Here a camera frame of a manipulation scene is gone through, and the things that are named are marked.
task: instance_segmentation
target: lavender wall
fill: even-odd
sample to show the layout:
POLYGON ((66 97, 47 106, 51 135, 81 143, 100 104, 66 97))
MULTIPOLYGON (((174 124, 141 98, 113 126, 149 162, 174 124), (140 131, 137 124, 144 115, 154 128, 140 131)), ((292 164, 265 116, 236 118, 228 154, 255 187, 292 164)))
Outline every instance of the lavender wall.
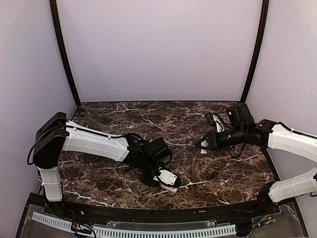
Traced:
POLYGON ((48 0, 0 1, 0 236, 15 237, 39 182, 26 156, 35 132, 75 103, 60 59, 48 0))
POLYGON ((261 0, 59 0, 84 102, 239 100, 261 0))
MULTIPOLYGON (((317 1, 270 1, 263 46, 247 103, 256 120, 282 121, 317 134, 317 1)), ((269 151, 282 179, 317 164, 269 151)), ((316 199, 297 199, 310 237, 317 234, 316 199)))

